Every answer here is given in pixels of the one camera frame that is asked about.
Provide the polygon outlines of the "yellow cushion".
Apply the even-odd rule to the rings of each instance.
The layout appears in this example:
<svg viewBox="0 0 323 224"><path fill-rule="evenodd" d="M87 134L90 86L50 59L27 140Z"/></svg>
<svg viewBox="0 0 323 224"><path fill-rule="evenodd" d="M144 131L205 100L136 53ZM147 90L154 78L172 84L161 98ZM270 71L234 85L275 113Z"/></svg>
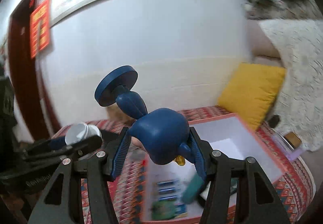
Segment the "yellow cushion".
<svg viewBox="0 0 323 224"><path fill-rule="evenodd" d="M256 131L273 105L285 80L286 69L241 63L217 100L217 105L238 114Z"/></svg>

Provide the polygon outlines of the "white pill bottle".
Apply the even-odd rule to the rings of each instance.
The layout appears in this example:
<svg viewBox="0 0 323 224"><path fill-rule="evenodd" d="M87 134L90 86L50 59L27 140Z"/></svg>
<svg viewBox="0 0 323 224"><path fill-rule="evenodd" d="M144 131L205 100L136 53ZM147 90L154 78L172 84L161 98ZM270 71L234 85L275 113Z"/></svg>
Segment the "white pill bottle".
<svg viewBox="0 0 323 224"><path fill-rule="evenodd" d="M100 129L93 124L79 123L72 125L66 135L66 145L73 145L90 137L102 137Z"/></svg>

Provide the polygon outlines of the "red paper door decoration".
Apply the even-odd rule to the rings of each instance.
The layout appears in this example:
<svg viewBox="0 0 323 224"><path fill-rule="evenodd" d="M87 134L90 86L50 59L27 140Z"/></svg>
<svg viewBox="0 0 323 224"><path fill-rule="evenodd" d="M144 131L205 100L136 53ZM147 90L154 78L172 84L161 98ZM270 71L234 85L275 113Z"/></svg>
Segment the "red paper door decoration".
<svg viewBox="0 0 323 224"><path fill-rule="evenodd" d="M51 0L44 0L30 16L31 59L50 44L50 5Z"/></svg>

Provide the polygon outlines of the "white lace sofa cover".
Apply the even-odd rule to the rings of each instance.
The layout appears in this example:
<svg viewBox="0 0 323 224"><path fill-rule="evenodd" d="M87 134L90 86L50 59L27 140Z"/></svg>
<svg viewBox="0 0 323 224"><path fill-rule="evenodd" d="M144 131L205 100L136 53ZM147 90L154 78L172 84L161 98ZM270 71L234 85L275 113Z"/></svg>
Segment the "white lace sofa cover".
<svg viewBox="0 0 323 224"><path fill-rule="evenodd" d="M322 147L322 20L272 19L260 22L286 68L273 114L275 130L294 132L305 150Z"/></svg>

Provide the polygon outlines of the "red patterned tablecloth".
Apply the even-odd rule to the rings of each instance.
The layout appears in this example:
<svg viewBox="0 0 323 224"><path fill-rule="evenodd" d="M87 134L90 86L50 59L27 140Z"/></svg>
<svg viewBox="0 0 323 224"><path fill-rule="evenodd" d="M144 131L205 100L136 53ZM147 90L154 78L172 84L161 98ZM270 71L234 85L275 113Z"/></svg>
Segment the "red patterned tablecloth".
<svg viewBox="0 0 323 224"><path fill-rule="evenodd" d="M230 115L231 113L227 110L219 107L219 106L210 106L210 107L201 107L197 109L190 110L182 110L179 111L189 122L197 122L199 120L205 120L208 118L220 118L224 115ZM127 126L127 122L122 122L123 120L94 120L94 121L86 121L86 124L96 125L99 129L111 131L113 133L120 133L123 127ZM277 191L278 196L280 197L283 206L287 212L287 216L290 219L291 223L295 223L307 210L310 203L312 202L314 195L316 193L316 185L314 183L314 178L309 168L305 164L305 162L301 158L297 158L294 162L290 162L281 151L279 151L278 147L271 140L271 136L273 135L273 131L270 129L267 122L263 122L259 128L255 131L255 135L257 139L261 140L266 148L269 150L269 153L277 158L280 164L283 165L285 173L281 176L273 185L275 190ZM148 162L146 160L141 159L139 162L131 162L130 158L126 158L126 169L127 172L123 169L121 174L122 180L126 179L130 175L130 172L135 172L133 175L133 180L135 183L139 184L137 181L139 176L144 176L144 173L139 174L139 169L144 169L144 164L146 168L148 168ZM117 205L116 209L118 220L121 223L139 223L139 216L144 216L144 210L141 209L139 213L131 212L126 213L126 218L121 218L122 207L121 204L115 204L115 193L117 195L121 195L123 192L125 194L125 185L121 186L121 184L114 184L108 182L109 191L111 193L111 198L113 200L113 205ZM88 200L88 187L87 181L85 179L81 180L81 188L82 188L82 210L84 223L92 223L90 208L89 208L89 200ZM231 206L228 209L227 222L226 223L234 223L235 217L235 206Z"/></svg>

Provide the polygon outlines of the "blue figurine toy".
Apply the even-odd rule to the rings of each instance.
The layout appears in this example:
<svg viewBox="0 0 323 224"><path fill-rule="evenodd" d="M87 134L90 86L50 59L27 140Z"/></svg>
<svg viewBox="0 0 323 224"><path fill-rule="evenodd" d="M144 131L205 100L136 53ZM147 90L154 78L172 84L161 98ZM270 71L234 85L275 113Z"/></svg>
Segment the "blue figurine toy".
<svg viewBox="0 0 323 224"><path fill-rule="evenodd" d="M148 112L141 96L131 90L137 78L138 73L132 66L116 68L96 87L95 100L101 107L116 104L122 113L135 120L128 132L141 142L155 164L168 164L178 156L194 163L188 146L190 130L186 118L168 108Z"/></svg>

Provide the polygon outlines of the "teal pouch in box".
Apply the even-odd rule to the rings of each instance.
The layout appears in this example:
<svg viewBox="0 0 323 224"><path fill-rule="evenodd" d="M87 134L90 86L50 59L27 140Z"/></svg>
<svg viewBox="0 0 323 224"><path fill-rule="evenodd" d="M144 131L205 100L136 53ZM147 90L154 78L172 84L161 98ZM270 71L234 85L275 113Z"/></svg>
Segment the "teal pouch in box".
<svg viewBox="0 0 323 224"><path fill-rule="evenodd" d="M198 174L194 174L182 193L181 201L185 204L192 204L204 190L205 181Z"/></svg>

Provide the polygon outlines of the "battery pack in box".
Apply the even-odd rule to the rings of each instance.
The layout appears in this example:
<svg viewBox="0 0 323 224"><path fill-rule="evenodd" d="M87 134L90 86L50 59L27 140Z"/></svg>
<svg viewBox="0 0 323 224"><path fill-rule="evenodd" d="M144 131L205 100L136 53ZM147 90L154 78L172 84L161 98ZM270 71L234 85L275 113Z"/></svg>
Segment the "battery pack in box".
<svg viewBox="0 0 323 224"><path fill-rule="evenodd" d="M155 183L157 201L179 201L182 195L182 182L179 179L164 180Z"/></svg>

